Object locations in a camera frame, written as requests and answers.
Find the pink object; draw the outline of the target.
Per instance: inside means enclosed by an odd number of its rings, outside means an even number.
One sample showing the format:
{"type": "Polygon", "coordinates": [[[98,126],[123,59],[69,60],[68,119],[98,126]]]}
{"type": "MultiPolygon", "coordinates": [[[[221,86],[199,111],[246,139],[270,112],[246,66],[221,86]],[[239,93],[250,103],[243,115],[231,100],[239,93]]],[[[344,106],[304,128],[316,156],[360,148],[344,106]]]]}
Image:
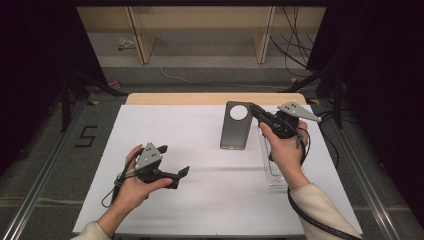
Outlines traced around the pink object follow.
{"type": "Polygon", "coordinates": [[[90,90],[93,93],[101,93],[106,92],[109,94],[116,93],[121,88],[121,82],[119,80],[111,80],[107,82],[106,86],[91,86],[90,90]]]}

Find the black metal stand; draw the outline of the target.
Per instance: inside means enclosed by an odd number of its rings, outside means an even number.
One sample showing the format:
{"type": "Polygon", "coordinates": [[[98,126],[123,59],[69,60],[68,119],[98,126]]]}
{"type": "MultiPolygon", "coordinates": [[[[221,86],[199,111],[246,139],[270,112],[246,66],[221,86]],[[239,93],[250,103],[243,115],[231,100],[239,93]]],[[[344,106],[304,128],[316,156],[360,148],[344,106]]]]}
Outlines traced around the black metal stand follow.
{"type": "Polygon", "coordinates": [[[96,87],[102,92],[115,97],[128,94],[112,88],[105,77],[95,78],[89,74],[77,70],[71,70],[60,78],[60,99],[62,108],[62,132],[65,132],[71,123],[71,101],[69,96],[73,95],[76,101],[87,101],[90,93],[87,87],[96,87]]]}
{"type": "Polygon", "coordinates": [[[318,97],[332,97],[333,110],[332,113],[335,122],[339,128],[342,128],[341,121],[341,103],[342,103],[342,80],[337,67],[325,66],[321,70],[313,73],[298,83],[295,83],[288,89],[282,90],[282,93],[295,93],[301,88],[311,84],[315,80],[320,80],[315,93],[318,97]]]}

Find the black curtain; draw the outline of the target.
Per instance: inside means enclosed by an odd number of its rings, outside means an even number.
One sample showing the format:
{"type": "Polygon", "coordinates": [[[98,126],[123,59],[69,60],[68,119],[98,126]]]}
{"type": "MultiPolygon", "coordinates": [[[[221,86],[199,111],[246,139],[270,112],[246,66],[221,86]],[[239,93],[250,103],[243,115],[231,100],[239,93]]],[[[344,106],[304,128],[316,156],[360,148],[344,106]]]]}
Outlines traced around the black curtain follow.
{"type": "Polygon", "coordinates": [[[335,60],[380,162],[424,228],[424,0],[313,0],[326,7],[310,66],[335,60]]]}
{"type": "Polygon", "coordinates": [[[0,175],[57,97],[106,78],[73,0],[0,0],[0,175]]]}

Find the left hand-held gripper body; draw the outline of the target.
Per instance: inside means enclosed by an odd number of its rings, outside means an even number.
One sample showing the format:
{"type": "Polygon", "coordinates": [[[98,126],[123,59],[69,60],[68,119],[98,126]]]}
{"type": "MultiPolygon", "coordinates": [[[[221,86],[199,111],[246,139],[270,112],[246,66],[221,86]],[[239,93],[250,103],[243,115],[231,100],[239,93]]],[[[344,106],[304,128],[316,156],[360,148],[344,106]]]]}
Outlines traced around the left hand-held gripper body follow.
{"type": "Polygon", "coordinates": [[[172,182],[167,185],[168,189],[177,189],[179,185],[178,175],[174,173],[163,172],[159,166],[163,159],[153,143],[149,142],[139,154],[135,165],[136,176],[144,183],[153,183],[159,179],[168,178],[172,182]]]}

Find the light wooden table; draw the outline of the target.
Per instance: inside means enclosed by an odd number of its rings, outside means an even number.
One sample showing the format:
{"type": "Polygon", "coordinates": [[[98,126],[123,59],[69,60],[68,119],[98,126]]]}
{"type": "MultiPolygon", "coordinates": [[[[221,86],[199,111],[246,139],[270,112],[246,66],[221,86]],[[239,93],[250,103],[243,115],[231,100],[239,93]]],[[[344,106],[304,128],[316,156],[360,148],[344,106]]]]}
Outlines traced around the light wooden table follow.
{"type": "Polygon", "coordinates": [[[126,105],[225,105],[228,101],[280,105],[295,101],[306,105],[300,93],[132,93],[126,105]]]}

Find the light wooden shelf unit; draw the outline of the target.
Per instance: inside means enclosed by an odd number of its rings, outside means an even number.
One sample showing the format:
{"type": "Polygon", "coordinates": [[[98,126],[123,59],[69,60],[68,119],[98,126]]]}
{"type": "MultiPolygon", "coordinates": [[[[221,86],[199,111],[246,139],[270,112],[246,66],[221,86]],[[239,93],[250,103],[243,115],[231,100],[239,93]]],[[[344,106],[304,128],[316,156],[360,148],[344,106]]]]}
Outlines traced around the light wooden shelf unit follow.
{"type": "Polygon", "coordinates": [[[88,32],[127,32],[139,62],[146,64],[161,33],[247,33],[253,37],[257,62],[266,59],[270,36],[295,30],[316,33],[324,7],[79,7],[88,32]]]}

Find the white table mat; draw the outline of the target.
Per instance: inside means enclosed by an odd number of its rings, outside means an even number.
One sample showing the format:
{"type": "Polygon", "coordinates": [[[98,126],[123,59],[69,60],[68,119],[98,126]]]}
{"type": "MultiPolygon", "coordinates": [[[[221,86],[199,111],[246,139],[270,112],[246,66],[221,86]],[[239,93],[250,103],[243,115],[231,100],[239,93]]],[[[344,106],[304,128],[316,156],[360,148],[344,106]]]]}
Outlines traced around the white table mat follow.
{"type": "Polygon", "coordinates": [[[287,237],[303,229],[286,191],[271,186],[264,163],[269,147],[256,125],[242,150],[220,146],[222,105],[124,105],[74,226],[80,232],[109,202],[107,193],[138,144],[166,146],[165,172],[189,170],[177,189],[161,189],[133,210],[119,236],[287,237]]]}

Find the person's right hand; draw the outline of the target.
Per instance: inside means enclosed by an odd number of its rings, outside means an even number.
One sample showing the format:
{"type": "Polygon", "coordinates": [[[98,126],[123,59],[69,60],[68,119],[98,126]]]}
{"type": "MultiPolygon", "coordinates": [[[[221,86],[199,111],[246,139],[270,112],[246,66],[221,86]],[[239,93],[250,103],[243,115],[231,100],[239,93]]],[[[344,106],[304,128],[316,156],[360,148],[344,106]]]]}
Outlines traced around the person's right hand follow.
{"type": "Polygon", "coordinates": [[[291,190],[309,184],[301,170],[302,148],[296,147],[295,137],[280,139],[271,128],[261,122],[259,127],[271,146],[271,155],[291,190]]]}

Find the grey phone case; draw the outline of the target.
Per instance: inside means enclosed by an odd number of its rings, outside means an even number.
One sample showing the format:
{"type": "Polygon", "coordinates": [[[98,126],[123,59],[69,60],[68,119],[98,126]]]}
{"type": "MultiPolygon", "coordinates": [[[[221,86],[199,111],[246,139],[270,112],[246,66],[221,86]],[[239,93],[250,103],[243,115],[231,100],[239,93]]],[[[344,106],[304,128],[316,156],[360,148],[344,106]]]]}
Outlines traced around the grey phone case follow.
{"type": "Polygon", "coordinates": [[[253,116],[250,102],[228,101],[220,139],[220,148],[244,150],[249,136],[253,116]]]}

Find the white crumpled bag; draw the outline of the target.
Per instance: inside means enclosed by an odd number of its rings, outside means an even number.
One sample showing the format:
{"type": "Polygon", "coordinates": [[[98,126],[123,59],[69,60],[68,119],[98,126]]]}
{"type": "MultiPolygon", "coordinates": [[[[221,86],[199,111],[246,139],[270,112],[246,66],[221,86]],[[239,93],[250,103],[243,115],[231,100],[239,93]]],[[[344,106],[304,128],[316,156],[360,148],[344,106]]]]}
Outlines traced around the white crumpled bag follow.
{"type": "Polygon", "coordinates": [[[118,39],[118,50],[119,51],[127,50],[127,49],[134,49],[134,48],[135,48],[135,44],[131,40],[128,40],[124,37],[120,37],[118,39]]]}

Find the aluminium floor rail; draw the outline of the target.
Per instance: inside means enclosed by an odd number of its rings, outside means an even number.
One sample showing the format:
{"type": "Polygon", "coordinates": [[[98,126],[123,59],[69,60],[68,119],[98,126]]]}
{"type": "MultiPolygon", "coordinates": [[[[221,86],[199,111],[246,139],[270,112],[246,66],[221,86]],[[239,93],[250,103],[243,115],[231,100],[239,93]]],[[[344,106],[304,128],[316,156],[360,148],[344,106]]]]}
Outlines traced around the aluminium floor rail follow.
{"type": "Polygon", "coordinates": [[[17,211],[11,218],[5,232],[0,235],[0,240],[18,240],[25,229],[45,186],[57,165],[64,145],[74,127],[77,119],[85,108],[85,102],[77,101],[71,111],[71,120],[64,130],[60,130],[54,138],[54,143],[49,149],[48,156],[40,164],[36,178],[31,181],[28,192],[22,199],[0,197],[0,206],[16,207],[17,211]]]}
{"type": "Polygon", "coordinates": [[[321,99],[313,111],[323,118],[319,128],[358,217],[366,240],[401,240],[394,213],[404,202],[371,149],[353,113],[341,112],[342,128],[335,122],[330,100],[321,99]]]}

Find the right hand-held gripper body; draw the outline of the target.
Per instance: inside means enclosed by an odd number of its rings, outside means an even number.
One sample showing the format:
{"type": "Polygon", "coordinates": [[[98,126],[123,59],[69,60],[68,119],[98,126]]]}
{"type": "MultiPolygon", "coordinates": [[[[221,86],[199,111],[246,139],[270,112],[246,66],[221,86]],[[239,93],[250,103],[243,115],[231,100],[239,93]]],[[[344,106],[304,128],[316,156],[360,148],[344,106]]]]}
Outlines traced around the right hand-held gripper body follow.
{"type": "Polygon", "coordinates": [[[297,128],[300,118],[315,122],[321,121],[320,117],[314,115],[295,101],[279,105],[275,113],[258,107],[258,121],[265,123],[280,139],[299,136],[297,128]]]}

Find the person's left hand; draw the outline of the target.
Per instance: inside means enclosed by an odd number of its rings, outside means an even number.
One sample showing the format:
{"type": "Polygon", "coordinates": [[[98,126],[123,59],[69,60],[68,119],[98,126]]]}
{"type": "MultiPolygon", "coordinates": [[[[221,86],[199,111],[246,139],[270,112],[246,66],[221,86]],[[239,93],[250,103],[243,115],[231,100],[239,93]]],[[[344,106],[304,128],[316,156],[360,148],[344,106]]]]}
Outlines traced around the person's left hand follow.
{"type": "Polygon", "coordinates": [[[121,185],[118,196],[111,204],[108,212],[113,216],[125,217],[140,206],[148,195],[172,183],[169,178],[162,178],[153,183],[144,183],[138,177],[127,178],[121,185]]]}

